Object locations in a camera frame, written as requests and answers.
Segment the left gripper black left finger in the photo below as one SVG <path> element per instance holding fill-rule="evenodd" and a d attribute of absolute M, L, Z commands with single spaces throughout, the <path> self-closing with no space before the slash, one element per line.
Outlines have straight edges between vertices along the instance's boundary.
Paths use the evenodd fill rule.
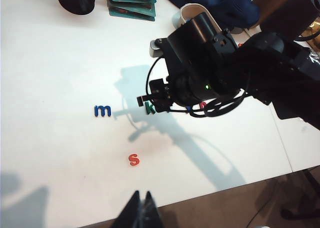
<path fill-rule="evenodd" d="M 145 200 L 141 200 L 140 192 L 136 190 L 120 212 L 119 216 L 113 222 L 112 227 L 146 228 L 145 214 Z"/>

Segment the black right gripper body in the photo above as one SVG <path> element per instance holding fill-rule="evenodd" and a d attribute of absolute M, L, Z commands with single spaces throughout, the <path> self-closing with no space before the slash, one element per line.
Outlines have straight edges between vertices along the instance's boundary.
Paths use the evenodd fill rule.
<path fill-rule="evenodd" d="M 190 87 L 190 77 L 187 74 L 180 74 L 178 76 L 167 76 L 168 86 L 171 90 L 171 97 L 173 101 L 182 107 L 196 105 L 200 102 Z"/>

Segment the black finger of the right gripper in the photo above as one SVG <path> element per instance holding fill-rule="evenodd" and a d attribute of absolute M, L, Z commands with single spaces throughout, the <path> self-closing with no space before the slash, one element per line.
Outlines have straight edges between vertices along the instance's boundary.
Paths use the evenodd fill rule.
<path fill-rule="evenodd" d="M 157 113 L 171 112 L 171 106 L 173 105 L 172 99 L 155 99 L 154 107 Z"/>
<path fill-rule="evenodd" d="M 169 99 L 168 91 L 163 79 L 155 79 L 146 82 L 146 94 L 138 96 L 137 103 L 139 107 L 143 106 L 143 102 L 150 101 L 154 105 L 155 99 Z"/>

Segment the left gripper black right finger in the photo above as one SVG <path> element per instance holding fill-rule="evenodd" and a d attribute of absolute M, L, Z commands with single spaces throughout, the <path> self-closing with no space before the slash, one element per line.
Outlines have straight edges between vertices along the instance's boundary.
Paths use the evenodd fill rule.
<path fill-rule="evenodd" d="M 163 228 L 163 222 L 150 191 L 147 191 L 142 208 L 143 228 Z"/>

